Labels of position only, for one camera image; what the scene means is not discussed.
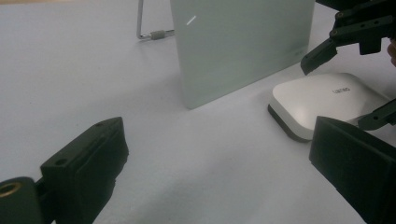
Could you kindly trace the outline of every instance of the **metal rod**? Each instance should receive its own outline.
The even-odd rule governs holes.
[[[163,39],[168,36],[174,35],[175,30],[154,31],[154,32],[151,32],[149,35],[142,35],[143,2],[144,2],[144,0],[139,0],[139,5],[138,5],[138,9],[137,9],[137,27],[136,27],[137,38],[141,39],[141,40],[146,40],[146,39],[157,40],[157,39]]]

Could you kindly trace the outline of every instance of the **black plastic part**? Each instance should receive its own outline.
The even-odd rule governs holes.
[[[386,124],[396,124],[396,99],[379,107],[373,113],[358,120],[359,128],[372,131]]]
[[[317,0],[317,3],[341,11],[368,1],[370,0]]]
[[[35,189],[40,201],[44,223],[51,224],[58,216],[58,202],[56,201],[55,193],[46,188],[43,178],[35,183]]]
[[[317,2],[341,10],[335,15],[330,37],[309,52],[301,62],[307,75],[336,54],[337,47],[359,44],[360,54],[381,50],[384,37],[395,37],[396,1],[394,0],[318,0]]]
[[[58,224],[93,223],[110,199],[127,161],[121,118],[93,125],[41,166],[56,196]]]
[[[304,139],[304,138],[298,136],[297,134],[295,134],[289,128],[289,126],[285,123],[285,121],[283,121],[283,119],[275,112],[275,110],[270,105],[268,105],[268,112],[274,118],[274,120],[277,122],[277,124],[279,124],[279,126],[282,128],[282,130],[286,133],[286,135],[289,138],[291,138],[292,140],[294,140],[296,142],[301,142],[301,143],[310,142],[310,140]]]
[[[309,159],[369,224],[396,223],[396,148],[318,117]]]
[[[337,55],[336,46],[331,39],[327,39],[303,57],[301,68],[304,74],[307,75],[322,64],[328,62],[335,55]]]
[[[44,224],[35,182],[18,177],[0,183],[1,224]]]

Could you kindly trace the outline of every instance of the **white router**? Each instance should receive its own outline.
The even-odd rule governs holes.
[[[277,85],[268,111],[289,137],[312,140],[317,116],[351,122],[389,98],[348,73],[303,77]]]

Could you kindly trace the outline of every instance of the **white table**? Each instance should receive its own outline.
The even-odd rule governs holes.
[[[168,1],[146,1],[144,33],[171,29]],[[310,49],[335,11],[317,5]],[[0,6],[0,180],[37,180],[51,155],[122,116],[130,157],[95,223],[363,223],[266,111],[299,64],[188,110],[174,37],[139,42],[137,0]],[[396,68],[357,46],[313,74],[348,72],[396,97]],[[396,129],[376,136],[396,146]]]

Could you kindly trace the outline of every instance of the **frosted glass panel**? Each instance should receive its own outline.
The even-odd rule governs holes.
[[[171,0],[186,107],[299,62],[314,0]]]

